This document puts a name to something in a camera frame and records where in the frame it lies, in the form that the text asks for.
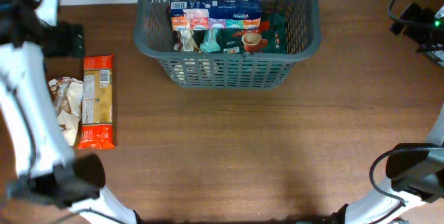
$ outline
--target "white paper wrapper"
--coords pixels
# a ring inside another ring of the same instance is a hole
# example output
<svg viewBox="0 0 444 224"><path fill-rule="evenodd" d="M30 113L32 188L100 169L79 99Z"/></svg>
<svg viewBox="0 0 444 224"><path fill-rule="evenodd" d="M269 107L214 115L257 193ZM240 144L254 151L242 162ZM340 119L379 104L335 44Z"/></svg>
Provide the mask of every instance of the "white paper wrapper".
<svg viewBox="0 0 444 224"><path fill-rule="evenodd" d="M73 146L82 116L83 82L64 77L49 81L49 87L56 97L53 106L60 130L67 143Z"/></svg>

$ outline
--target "orange package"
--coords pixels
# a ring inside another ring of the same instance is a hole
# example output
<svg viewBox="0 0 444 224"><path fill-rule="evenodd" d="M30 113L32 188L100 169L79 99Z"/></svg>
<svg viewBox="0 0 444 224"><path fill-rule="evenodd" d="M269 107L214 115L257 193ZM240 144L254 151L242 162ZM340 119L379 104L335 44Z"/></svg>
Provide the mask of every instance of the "orange package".
<svg viewBox="0 0 444 224"><path fill-rule="evenodd" d="M112 142L113 57L113 55L108 55L85 58L82 140L78 148L114 148Z"/></svg>
<svg viewBox="0 0 444 224"><path fill-rule="evenodd" d="M189 30L190 23L185 16L171 18L173 31Z"/></svg>
<svg viewBox="0 0 444 224"><path fill-rule="evenodd" d="M245 19L244 20L244 29L252 30L258 29L261 24L261 18L259 19Z"/></svg>

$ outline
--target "brown wooden surface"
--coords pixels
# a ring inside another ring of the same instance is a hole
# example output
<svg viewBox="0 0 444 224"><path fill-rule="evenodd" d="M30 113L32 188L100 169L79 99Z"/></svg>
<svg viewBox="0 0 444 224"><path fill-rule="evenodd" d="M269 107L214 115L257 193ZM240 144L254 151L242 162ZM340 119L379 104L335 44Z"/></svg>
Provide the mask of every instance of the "brown wooden surface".
<svg viewBox="0 0 444 224"><path fill-rule="evenodd" d="M325 215L364 196L373 160L399 142L424 141L444 102L444 71L389 32L388 3L321 0L321 48L271 92L181 89L133 44L136 6L62 8L63 19L84 24L88 55L117 57L117 147L97 152L109 188L142 218L175 221ZM49 77L82 78L81 60L46 63ZM0 137L4 191L14 178L4 124ZM443 207L403 217L442 223ZM62 214L19 201L3 211L13 223Z"/></svg>

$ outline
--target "basket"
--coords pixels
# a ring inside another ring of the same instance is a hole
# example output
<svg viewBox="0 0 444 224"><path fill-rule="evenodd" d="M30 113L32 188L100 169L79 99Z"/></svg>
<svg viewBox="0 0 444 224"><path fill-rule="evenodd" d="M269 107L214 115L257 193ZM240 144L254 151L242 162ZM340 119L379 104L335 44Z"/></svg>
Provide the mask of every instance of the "basket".
<svg viewBox="0 0 444 224"><path fill-rule="evenodd" d="M284 12L288 54L174 52L170 1L179 0L138 1L134 39L142 53L156 58L183 87L272 89L321 44L318 0L261 0L263 11Z"/></svg>

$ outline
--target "food package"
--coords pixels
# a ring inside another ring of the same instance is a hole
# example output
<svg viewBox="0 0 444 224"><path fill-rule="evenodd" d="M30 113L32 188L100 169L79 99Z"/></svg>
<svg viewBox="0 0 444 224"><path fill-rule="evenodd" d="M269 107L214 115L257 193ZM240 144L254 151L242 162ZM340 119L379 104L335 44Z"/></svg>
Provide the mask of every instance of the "food package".
<svg viewBox="0 0 444 224"><path fill-rule="evenodd" d="M173 32L174 51L201 52L199 46L205 39L206 31L182 30Z"/></svg>
<svg viewBox="0 0 444 224"><path fill-rule="evenodd" d="M242 54L244 49L242 48L239 31L235 29L223 29L221 31L221 50L225 54Z"/></svg>
<svg viewBox="0 0 444 224"><path fill-rule="evenodd" d="M56 97L53 106L60 130L67 143L73 146L81 116L83 82L75 78L57 78L49 81L49 87Z"/></svg>
<svg viewBox="0 0 444 224"><path fill-rule="evenodd" d="M82 140L78 148L114 148L112 141L113 55L84 61Z"/></svg>
<svg viewBox="0 0 444 224"><path fill-rule="evenodd" d="M285 16L282 12L264 15L258 30L230 32L222 30L221 48L224 53L287 53Z"/></svg>
<svg viewBox="0 0 444 224"><path fill-rule="evenodd" d="M263 53L287 54L287 32L285 30L285 15L283 12L275 12L266 16L269 29L262 31L262 38L268 44L259 50Z"/></svg>
<svg viewBox="0 0 444 224"><path fill-rule="evenodd" d="M174 31L258 29L262 16L258 0L172 1L170 8Z"/></svg>
<svg viewBox="0 0 444 224"><path fill-rule="evenodd" d="M221 36L221 29L209 29L205 31L205 38L200 45L202 52L218 53L221 50L219 46L219 38Z"/></svg>

